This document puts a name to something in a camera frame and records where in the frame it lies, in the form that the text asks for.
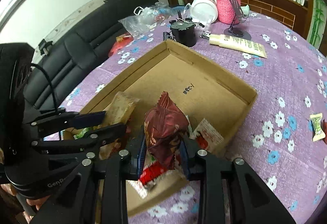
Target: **sofa cushion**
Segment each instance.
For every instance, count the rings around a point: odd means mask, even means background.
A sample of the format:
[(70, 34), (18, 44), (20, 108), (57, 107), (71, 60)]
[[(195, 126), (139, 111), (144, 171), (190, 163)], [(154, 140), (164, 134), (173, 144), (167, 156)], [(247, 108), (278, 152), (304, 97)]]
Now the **sofa cushion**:
[[(60, 105), (69, 93), (108, 58), (116, 37), (125, 33), (118, 20), (133, 14), (136, 7), (147, 7), (158, 0), (107, 0), (84, 17), (53, 46), (39, 62), (49, 74)], [(42, 72), (34, 69), (24, 89), (27, 105), (53, 108), (50, 86)]]

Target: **small motor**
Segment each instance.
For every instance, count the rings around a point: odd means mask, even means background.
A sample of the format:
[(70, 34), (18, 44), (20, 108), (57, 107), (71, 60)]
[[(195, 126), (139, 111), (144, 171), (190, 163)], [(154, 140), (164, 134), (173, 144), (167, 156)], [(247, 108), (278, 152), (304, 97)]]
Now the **small motor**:
[(183, 20), (180, 13), (177, 20), (172, 20), (169, 23), (171, 24), (170, 30), (175, 40), (187, 47), (193, 47), (197, 42), (194, 31), (195, 26), (200, 25), (201, 27), (204, 27), (204, 25), (201, 23), (192, 22), (191, 17)]

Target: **lotion tube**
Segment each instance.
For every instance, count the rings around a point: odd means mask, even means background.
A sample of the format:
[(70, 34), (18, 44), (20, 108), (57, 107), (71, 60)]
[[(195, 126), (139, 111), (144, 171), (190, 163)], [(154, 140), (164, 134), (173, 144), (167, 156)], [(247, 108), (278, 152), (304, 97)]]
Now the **lotion tube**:
[(267, 54), (263, 45), (243, 38), (210, 34), (209, 43), (218, 45), (219, 47), (238, 50), (241, 52), (267, 58)]

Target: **cardboard box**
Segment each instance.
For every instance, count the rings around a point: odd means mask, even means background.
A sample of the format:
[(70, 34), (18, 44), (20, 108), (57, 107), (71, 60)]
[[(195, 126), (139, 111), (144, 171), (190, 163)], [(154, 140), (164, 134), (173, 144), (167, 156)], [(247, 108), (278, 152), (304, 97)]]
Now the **cardboard box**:
[[(167, 91), (189, 116), (193, 129), (205, 118), (224, 137), (215, 154), (232, 139), (257, 97), (254, 88), (230, 71), (172, 40), (154, 47), (121, 72), (81, 113), (104, 110), (118, 91), (140, 99), (129, 122), (132, 135), (138, 135), (145, 113), (158, 102), (161, 93)], [(186, 184), (178, 173), (172, 173), (145, 199), (126, 184), (128, 215), (155, 206)]]

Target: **purple tablecloth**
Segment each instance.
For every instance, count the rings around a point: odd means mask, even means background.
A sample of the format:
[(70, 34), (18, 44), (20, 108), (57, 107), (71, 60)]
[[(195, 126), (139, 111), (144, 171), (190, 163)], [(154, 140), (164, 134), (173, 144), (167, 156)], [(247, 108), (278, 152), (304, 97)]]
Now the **purple tablecloth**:
[[(162, 42), (169, 23), (136, 39), (94, 69), (62, 106), (79, 111), (114, 77)], [(221, 34), (227, 27), (212, 25)], [(193, 50), (227, 68), (258, 91), (258, 99), (230, 144), (226, 158), (243, 157), (267, 183), (298, 224), (313, 213), (327, 186), (327, 145), (312, 142), (309, 115), (327, 113), (327, 68), (324, 56), (305, 39), (270, 17), (252, 13), (238, 27), (265, 46), (268, 58), (209, 45), (198, 40)], [(192, 183), (130, 223), (196, 223), (198, 185)]]

